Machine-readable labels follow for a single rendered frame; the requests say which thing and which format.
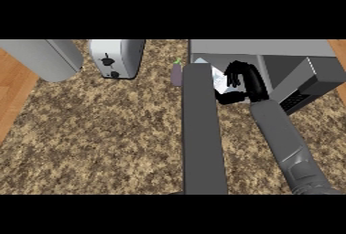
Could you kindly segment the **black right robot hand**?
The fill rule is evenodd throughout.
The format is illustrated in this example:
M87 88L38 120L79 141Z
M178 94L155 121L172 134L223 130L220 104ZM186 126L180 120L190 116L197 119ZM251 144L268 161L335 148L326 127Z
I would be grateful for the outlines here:
M261 80L260 72L252 64L234 60L227 64L224 70L227 86L236 88L243 84L245 91L231 91L227 93L214 92L214 97L220 104L231 104L243 101L245 98L251 102L268 99L267 90Z

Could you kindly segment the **white milk carton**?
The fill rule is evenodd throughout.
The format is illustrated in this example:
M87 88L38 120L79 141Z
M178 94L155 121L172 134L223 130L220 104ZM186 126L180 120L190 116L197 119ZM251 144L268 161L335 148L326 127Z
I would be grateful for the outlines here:
M242 75L237 75L237 80L240 83L243 82ZM212 68L212 88L223 94L231 91L243 91L243 84L231 87L231 85L227 84L227 77L223 75L223 72L217 68Z

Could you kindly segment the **grey microwave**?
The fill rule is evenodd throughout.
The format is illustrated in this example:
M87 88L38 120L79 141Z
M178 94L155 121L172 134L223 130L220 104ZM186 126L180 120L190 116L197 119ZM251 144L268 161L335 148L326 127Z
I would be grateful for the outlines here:
M346 82L325 39L189 39L189 62L208 62L220 71L239 60L257 69L268 97L292 114Z

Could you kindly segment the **dark grey microwave door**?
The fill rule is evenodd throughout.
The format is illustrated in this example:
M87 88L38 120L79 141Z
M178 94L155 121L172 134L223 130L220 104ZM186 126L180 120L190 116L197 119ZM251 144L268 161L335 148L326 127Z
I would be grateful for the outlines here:
M181 172L184 195L224 195L227 178L208 63L181 71Z

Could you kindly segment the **purple eggplant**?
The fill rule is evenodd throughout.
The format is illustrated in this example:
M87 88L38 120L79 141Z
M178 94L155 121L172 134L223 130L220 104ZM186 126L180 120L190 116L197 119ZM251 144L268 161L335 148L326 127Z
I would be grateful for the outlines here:
M174 86L180 86L180 81L181 81L180 59L177 59L172 62L172 68L169 72L169 81Z

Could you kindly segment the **silver toaster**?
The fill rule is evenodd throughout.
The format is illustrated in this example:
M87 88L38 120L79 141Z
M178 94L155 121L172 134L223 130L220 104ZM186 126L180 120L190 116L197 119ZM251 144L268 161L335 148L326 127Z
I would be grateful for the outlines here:
M88 55L104 79L135 77L144 49L144 39L90 39Z

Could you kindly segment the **grey rounded appliance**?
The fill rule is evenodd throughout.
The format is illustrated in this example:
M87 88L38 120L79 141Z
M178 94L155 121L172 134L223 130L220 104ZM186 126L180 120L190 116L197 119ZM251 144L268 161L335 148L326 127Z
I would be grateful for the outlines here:
M66 80L82 67L82 54L69 39L0 39L0 48L45 81Z

